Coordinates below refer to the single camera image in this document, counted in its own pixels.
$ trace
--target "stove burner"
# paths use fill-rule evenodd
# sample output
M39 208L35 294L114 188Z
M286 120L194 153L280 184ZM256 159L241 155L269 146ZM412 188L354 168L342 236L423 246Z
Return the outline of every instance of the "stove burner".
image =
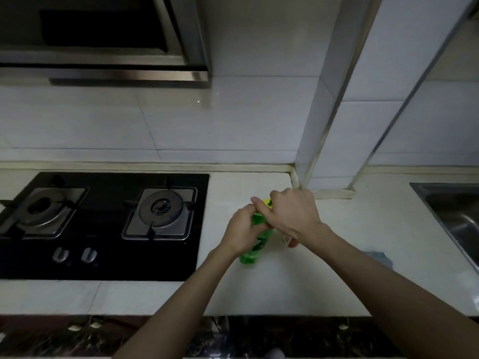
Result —
M64 191L56 188L45 189L28 197L13 215L19 225L41 226L60 215L66 200Z
M160 228L177 220L182 211L182 197L172 190L161 190L143 200L138 212L143 223Z

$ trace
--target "white countertop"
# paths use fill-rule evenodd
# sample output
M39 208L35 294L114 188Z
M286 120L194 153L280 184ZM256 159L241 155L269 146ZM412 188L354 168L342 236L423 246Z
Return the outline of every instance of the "white countertop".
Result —
M12 199L33 170L0 170ZM324 222L364 251L384 252L394 270L467 315L479 311L479 275L409 182L478 183L479 175L364 174L352 200L317 200ZM211 173L198 265L221 240L233 212L252 195L291 186L285 173ZM0 314L153 314L178 282L0 280ZM235 261L206 315L356 316L367 310L339 277L302 246L269 241L258 261Z

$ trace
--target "hand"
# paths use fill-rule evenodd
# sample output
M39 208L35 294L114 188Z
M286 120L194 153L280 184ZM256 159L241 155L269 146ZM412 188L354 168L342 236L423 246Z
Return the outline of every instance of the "hand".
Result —
M281 233L304 244L309 237L317 236L320 230L328 229L320 220L313 194L309 190L273 190L270 197L272 209L257 197L252 197L251 201L267 222Z
M238 257L253 248L256 237L262 232L272 229L266 223L253 225L252 218L255 212L256 208L253 204L238 209L226 227L220 246L229 249Z

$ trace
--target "stainless steel range hood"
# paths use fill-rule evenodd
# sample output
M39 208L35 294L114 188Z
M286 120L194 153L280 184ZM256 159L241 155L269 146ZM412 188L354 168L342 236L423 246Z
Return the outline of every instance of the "stainless steel range hood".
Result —
M161 25L158 33L164 38L164 50L25 45L22 41L12 45L2 43L0 35L0 83L2 78L48 78L52 84L137 82L208 88L211 64L198 0L151 1Z

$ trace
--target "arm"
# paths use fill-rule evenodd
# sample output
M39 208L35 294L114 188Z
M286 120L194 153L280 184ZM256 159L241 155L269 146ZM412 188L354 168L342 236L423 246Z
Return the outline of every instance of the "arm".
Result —
M271 198L272 210L252 201L268 223L324 259L407 357L479 356L479 325L334 234L309 191L273 191Z
M267 224L252 226L256 209L252 204L239 209L231 218L225 235L195 273L167 302L117 351L113 359L182 358L195 334L219 281L231 263L250 250L256 236Z

